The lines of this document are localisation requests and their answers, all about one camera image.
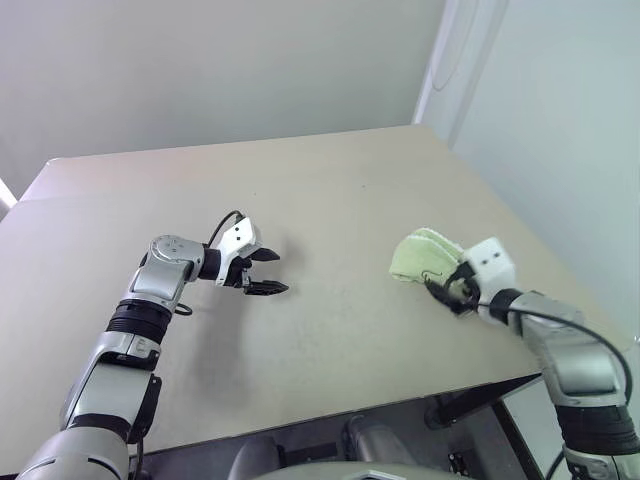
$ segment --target white wall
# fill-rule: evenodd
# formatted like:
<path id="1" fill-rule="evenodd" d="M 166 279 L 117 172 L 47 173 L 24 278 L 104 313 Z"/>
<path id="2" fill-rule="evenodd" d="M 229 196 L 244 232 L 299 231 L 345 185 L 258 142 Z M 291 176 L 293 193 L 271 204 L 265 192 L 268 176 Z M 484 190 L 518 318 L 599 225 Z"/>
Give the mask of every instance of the white wall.
<path id="1" fill-rule="evenodd" d="M 0 178 L 52 157 L 409 123 L 443 0 L 7 0 Z"/>
<path id="2" fill-rule="evenodd" d="M 490 3 L 493 12 L 483 3 L 469 35 L 485 42 L 487 55 L 478 43 L 462 49 L 450 85 L 429 92 L 422 121 L 555 250 L 628 337 L 638 335 L 640 2 Z M 637 346 L 628 358 L 637 379 Z M 638 405 L 635 398 L 640 426 Z M 509 406 L 546 470 L 562 440 L 544 388 Z"/>

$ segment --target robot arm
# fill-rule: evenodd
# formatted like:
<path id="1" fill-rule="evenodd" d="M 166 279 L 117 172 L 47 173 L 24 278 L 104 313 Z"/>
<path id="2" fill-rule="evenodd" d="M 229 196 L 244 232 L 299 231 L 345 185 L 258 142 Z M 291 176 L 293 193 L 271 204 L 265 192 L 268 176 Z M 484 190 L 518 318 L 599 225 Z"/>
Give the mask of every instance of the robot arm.
<path id="1" fill-rule="evenodd" d="M 252 260 L 277 259 L 246 217 L 215 249 L 173 235 L 155 238 L 64 402 L 61 431 L 19 478 L 126 479 L 126 444 L 140 442 L 153 422 L 162 385 L 153 371 L 172 315 L 185 314 L 178 309 L 185 285 L 206 279 L 248 295 L 281 293 L 286 285 L 248 275 Z"/>
<path id="2" fill-rule="evenodd" d="M 464 282 L 467 298 L 448 296 L 454 281 Z M 625 376 L 631 377 L 621 371 L 626 363 L 616 361 L 606 340 L 581 328 L 578 310 L 520 291 L 513 262 L 495 238 L 464 252 L 446 288 L 427 287 L 456 312 L 477 310 L 484 320 L 508 326 L 537 356 L 573 478 L 640 479 L 640 440 L 626 406 L 631 385 Z"/>

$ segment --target green towel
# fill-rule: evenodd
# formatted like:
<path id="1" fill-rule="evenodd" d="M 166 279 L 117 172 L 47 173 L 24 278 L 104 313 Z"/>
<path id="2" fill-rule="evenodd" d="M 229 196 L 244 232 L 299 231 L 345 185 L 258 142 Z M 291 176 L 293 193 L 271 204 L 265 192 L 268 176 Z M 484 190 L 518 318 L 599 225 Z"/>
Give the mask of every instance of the green towel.
<path id="1" fill-rule="evenodd" d="M 393 252 L 389 273 L 403 282 L 440 285 L 458 266 L 462 248 L 430 228 L 419 228 L 402 240 Z"/>

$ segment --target black cable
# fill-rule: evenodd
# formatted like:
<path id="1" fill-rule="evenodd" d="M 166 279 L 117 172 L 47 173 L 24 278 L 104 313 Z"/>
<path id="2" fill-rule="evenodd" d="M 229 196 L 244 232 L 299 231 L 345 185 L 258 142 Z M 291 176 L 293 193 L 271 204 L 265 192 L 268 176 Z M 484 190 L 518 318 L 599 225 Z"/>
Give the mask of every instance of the black cable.
<path id="1" fill-rule="evenodd" d="M 220 223 L 218 224 L 216 229 L 211 234 L 211 238 L 209 238 L 209 241 L 207 242 L 207 248 L 211 248 L 211 244 L 213 243 L 213 240 L 216 238 L 216 235 L 218 235 L 218 232 L 220 231 L 222 226 L 225 223 L 227 223 L 227 220 L 229 220 L 234 215 L 236 215 L 236 217 L 237 217 L 236 218 L 236 223 L 238 223 L 240 220 L 242 220 L 244 218 L 244 215 L 242 215 L 242 213 L 240 213 L 238 210 L 232 210 L 231 212 L 227 213 L 227 215 L 220 221 Z"/>
<path id="2" fill-rule="evenodd" d="M 182 315 L 183 317 L 188 317 L 189 315 L 193 314 L 193 309 L 188 305 L 185 305 L 184 303 L 179 303 L 176 305 L 173 313 L 175 313 L 176 315 Z"/>
<path id="3" fill-rule="evenodd" d="M 556 473 L 556 470 L 558 469 L 558 466 L 560 465 L 560 462 L 562 462 L 563 458 L 564 458 L 564 452 L 560 451 L 556 459 L 553 461 L 553 463 L 549 467 L 547 474 L 544 476 L 544 480 L 551 480 L 553 478 L 553 475 Z"/>
<path id="4" fill-rule="evenodd" d="M 133 480 L 140 480 L 140 472 L 142 472 L 142 458 L 144 457 L 144 445 L 142 439 L 138 441 L 137 454 L 136 454 L 136 469 L 133 472 Z"/>
<path id="5" fill-rule="evenodd" d="M 486 303 L 478 303 L 476 304 L 479 307 L 490 308 L 491 310 L 497 310 L 500 312 L 512 312 L 519 313 L 521 315 L 533 315 L 536 317 L 546 318 L 547 320 L 551 320 L 556 323 L 560 323 L 562 325 L 567 325 L 569 327 L 575 328 L 576 330 L 589 335 L 592 338 L 595 338 L 598 342 L 602 343 L 605 347 L 607 347 L 613 356 L 616 357 L 618 362 L 620 362 L 620 366 L 622 367 L 622 371 L 624 372 L 624 396 L 626 398 L 626 404 L 629 405 L 629 401 L 631 400 L 631 392 L 633 391 L 633 377 L 631 376 L 631 369 L 629 368 L 629 364 L 627 360 L 624 358 L 620 350 L 613 346 L 613 344 L 604 338 L 599 333 L 594 332 L 590 328 L 583 327 L 582 325 L 572 322 L 571 320 L 565 320 L 564 318 L 556 317 L 555 315 L 549 315 L 547 313 L 542 312 L 534 312 L 533 310 L 522 310 L 520 308 L 512 308 L 512 307 L 501 307 L 498 305 L 489 305 Z"/>

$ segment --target table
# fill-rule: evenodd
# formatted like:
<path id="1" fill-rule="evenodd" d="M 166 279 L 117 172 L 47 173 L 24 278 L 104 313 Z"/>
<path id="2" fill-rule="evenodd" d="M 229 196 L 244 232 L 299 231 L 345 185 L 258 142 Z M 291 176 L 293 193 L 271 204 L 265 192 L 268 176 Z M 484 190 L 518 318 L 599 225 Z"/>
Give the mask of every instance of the table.
<path id="1" fill-rule="evenodd" d="M 157 374 L 148 450 L 536 372 L 507 329 L 455 318 L 388 274 L 420 226 L 463 246 L 498 236 L 521 284 L 609 322 L 556 257 L 426 127 L 56 159 L 0 223 L 0 473 L 18 471 L 58 411 L 149 241 L 205 241 L 239 208 L 282 256 L 274 297 L 200 281 Z"/>

